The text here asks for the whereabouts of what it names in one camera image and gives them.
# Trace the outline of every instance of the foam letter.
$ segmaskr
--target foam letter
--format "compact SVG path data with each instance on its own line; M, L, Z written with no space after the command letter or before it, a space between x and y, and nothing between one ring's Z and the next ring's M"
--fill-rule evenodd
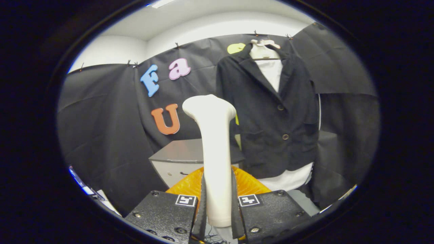
M169 65L169 69L171 70L169 73L169 78L171 80L176 80L180 76L186 76L188 73L190 73L191 70L191 68L188 67L186 59L177 59L173 61Z
M154 82L158 81L158 75L155 73L157 69L158 67L155 64L151 65L151 67L149 67L149 69L140 78L140 81L143 82L146 86L146 89L148 89L149 97L152 97L152 95L160 87L159 85L154 84Z
M172 120L172 126L167 127L163 118L163 109L158 108L151 111L151 115L154 117L155 124L157 125L158 130L165 135L172 135L179 131L179 118L176 109L178 108L178 104L169 104L166 106L166 110L169 111L170 119Z
M230 44L229 46L227 46L227 53L228 54L237 53L237 52L243 50L245 46L246 45L244 43Z

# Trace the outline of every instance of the white hanger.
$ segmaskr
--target white hanger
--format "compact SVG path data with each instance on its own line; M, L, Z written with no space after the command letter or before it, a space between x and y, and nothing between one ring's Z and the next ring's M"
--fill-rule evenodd
M272 45L272 46L274 46L275 48L280 49L280 46L277 45L277 44L275 44L273 40L261 40L260 43L261 43L261 44L264 44L264 45Z
M249 54L252 59L280 59L280 56L276 51L265 46L271 44L270 41L274 43L272 40L262 41L262 43L258 43L257 40L251 40L253 47Z

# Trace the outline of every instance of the ceiling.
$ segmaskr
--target ceiling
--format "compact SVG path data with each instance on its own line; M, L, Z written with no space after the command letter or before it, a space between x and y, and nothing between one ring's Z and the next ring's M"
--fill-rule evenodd
M157 9L144 7L117 22L101 35L130 36L146 41L179 23L210 14L234 11L272 13L312 23L311 18L305 14L276 0L175 0Z

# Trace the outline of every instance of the letter u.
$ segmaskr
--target letter u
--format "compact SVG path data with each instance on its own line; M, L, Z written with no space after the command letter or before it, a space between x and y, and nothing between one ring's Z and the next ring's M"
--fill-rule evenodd
M151 115L154 117L155 124L157 125L158 130L165 135L172 135L179 131L180 124L178 113L176 109L178 108L178 104L169 104L166 106L166 110L169 111L170 119L172 120L172 126L167 127L163 118L163 109L158 108L151 111Z

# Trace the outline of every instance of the white bone-shaped object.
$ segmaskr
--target white bone-shaped object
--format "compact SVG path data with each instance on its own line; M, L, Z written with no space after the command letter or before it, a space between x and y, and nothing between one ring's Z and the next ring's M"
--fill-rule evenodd
M237 112L232 104L214 95L190 97L184 101L182 109L196 121L202 135L208 222L215 227L230 226L229 121Z

